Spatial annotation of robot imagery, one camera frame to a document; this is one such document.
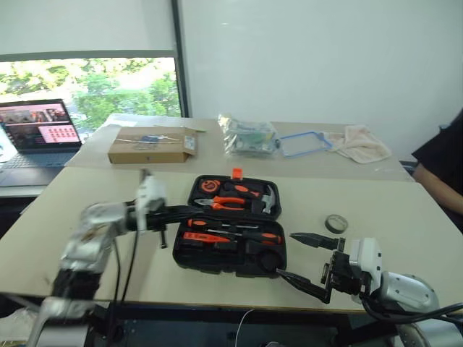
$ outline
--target plastic bag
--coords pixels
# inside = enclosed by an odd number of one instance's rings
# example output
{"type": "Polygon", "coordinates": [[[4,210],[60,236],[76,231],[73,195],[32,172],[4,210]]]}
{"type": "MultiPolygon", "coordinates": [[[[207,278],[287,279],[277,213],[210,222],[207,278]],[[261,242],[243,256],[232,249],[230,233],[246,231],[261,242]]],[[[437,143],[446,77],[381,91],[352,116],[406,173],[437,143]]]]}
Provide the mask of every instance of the plastic bag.
{"type": "Polygon", "coordinates": [[[228,155],[269,157],[279,148],[276,130],[267,121],[238,121],[220,114],[218,125],[224,133],[224,148],[228,155]]]}

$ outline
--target tool kit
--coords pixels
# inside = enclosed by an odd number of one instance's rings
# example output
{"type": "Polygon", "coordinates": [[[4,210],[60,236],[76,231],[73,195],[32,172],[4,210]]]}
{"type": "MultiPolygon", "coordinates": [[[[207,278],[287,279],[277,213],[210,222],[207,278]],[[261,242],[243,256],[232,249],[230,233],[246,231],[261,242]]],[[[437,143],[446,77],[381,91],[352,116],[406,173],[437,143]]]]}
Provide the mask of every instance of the tool kit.
{"type": "Polygon", "coordinates": [[[180,223],[173,256],[178,265],[208,273],[278,277],[286,268],[278,188],[271,181],[230,176],[196,178],[188,205],[204,213],[180,223]]]}

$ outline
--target black tool case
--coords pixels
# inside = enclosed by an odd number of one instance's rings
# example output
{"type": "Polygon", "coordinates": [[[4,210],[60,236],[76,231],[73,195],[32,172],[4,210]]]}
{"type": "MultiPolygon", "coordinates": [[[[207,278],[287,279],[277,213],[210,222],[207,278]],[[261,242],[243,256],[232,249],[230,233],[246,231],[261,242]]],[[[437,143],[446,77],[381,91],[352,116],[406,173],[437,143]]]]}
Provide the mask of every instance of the black tool case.
{"type": "Polygon", "coordinates": [[[206,231],[205,226],[192,226],[191,221],[186,220],[180,223],[173,250],[174,259],[179,266],[208,273],[225,271],[235,272],[236,276],[241,277],[271,278],[278,277],[276,268],[286,268],[284,232],[283,228],[275,221],[281,213],[281,205],[278,188],[273,182],[241,178],[241,175],[237,174],[235,170],[233,177],[199,176],[193,184],[188,205],[204,208],[205,212],[199,214],[194,218],[195,220],[222,223],[219,228],[210,229],[239,235],[245,232],[248,236],[251,235],[250,237],[255,235],[252,233],[266,232],[274,234],[278,238],[273,241],[256,241],[243,236],[216,234],[206,231]],[[238,190],[235,186],[246,187],[249,191],[238,190]],[[262,201],[262,197],[269,195],[270,190],[273,191],[274,204],[270,213],[264,213],[266,204],[262,201]],[[245,204],[225,203],[227,207],[243,208],[243,210],[214,210],[208,205],[199,205],[195,201],[213,199],[215,196],[245,199],[245,204]],[[241,228],[240,226],[249,226],[250,228],[241,228]],[[189,233],[208,234],[229,241],[203,242],[197,240],[198,235],[189,233]]]}

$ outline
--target black shirt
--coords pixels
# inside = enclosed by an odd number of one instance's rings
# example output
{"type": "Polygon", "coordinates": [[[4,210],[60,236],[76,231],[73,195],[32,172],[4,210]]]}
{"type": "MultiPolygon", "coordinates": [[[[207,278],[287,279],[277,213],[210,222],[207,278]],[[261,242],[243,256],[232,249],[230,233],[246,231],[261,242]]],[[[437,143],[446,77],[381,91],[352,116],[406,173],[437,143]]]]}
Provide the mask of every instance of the black shirt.
{"type": "MultiPolygon", "coordinates": [[[[426,169],[463,195],[463,109],[451,125],[412,154],[426,169]]],[[[463,215],[442,207],[463,232],[463,215]]]]}

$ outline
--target wire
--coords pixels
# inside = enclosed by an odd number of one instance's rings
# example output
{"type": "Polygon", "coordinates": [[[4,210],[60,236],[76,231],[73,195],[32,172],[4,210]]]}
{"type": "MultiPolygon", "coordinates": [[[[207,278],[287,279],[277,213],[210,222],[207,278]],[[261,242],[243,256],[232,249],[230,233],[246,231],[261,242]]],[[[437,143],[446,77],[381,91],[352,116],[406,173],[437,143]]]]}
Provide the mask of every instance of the wire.
{"type": "MultiPolygon", "coordinates": [[[[417,314],[416,312],[398,311],[398,310],[393,310],[393,309],[388,309],[387,311],[376,312],[376,313],[382,314],[383,316],[385,316],[385,314],[397,314],[399,316],[415,316],[417,314]]],[[[454,324],[457,324],[457,325],[463,324],[463,321],[461,321],[461,320],[459,320],[457,318],[452,318],[452,317],[440,316],[440,317],[434,317],[433,319],[434,320],[443,320],[444,322],[450,322],[450,323],[454,323],[454,324]]]]}
{"type": "Polygon", "coordinates": [[[135,255],[137,254],[137,246],[138,246],[138,237],[140,235],[140,231],[137,230],[135,231],[135,238],[133,241],[133,248],[132,248],[132,259],[130,259],[130,266],[129,266],[129,272],[127,273],[127,279],[125,280],[125,286],[124,286],[124,292],[122,293],[122,298],[120,304],[123,305],[125,301],[125,297],[127,295],[127,289],[129,288],[129,282],[130,282],[130,277],[132,276],[132,269],[133,269],[133,263],[135,261],[135,255]]]}
{"type": "Polygon", "coordinates": [[[452,318],[447,318],[447,317],[441,317],[443,314],[448,314],[453,311],[456,311],[458,309],[463,308],[463,303],[459,304],[453,304],[447,307],[443,307],[441,309],[437,309],[435,311],[431,312],[426,312],[422,314],[414,314],[414,315],[409,315],[408,313],[402,313],[402,315],[408,316],[408,317],[401,317],[401,318],[391,318],[391,317],[386,317],[383,314],[373,310],[370,306],[370,303],[368,302],[367,299],[362,299],[362,304],[363,308],[365,311],[373,318],[376,318],[377,320],[382,320],[384,322],[390,322],[394,324],[412,324],[416,322],[421,322],[423,320],[430,320],[430,319],[437,319],[437,320],[445,320],[445,321],[451,321],[451,322],[456,322],[456,320],[453,320],[452,318]]]}
{"type": "Polygon", "coordinates": [[[113,297],[112,305],[111,305],[110,312],[109,312],[108,335],[106,336],[106,347],[109,347],[111,345],[111,342],[113,339],[117,296],[119,294],[119,283],[121,280],[121,257],[119,254],[119,248],[117,246],[116,239],[113,240],[113,247],[114,247],[114,254],[116,255],[117,277],[116,277],[116,289],[114,290],[114,297],[113,297]]]}
{"type": "Polygon", "coordinates": [[[254,309],[250,309],[249,311],[247,311],[244,315],[243,315],[243,318],[241,319],[241,322],[239,322],[239,325],[238,325],[238,330],[237,330],[237,336],[236,338],[234,338],[234,347],[237,347],[238,346],[238,335],[239,335],[239,330],[241,329],[241,326],[243,324],[243,321],[245,320],[246,316],[251,313],[252,311],[254,311],[254,309]]]}

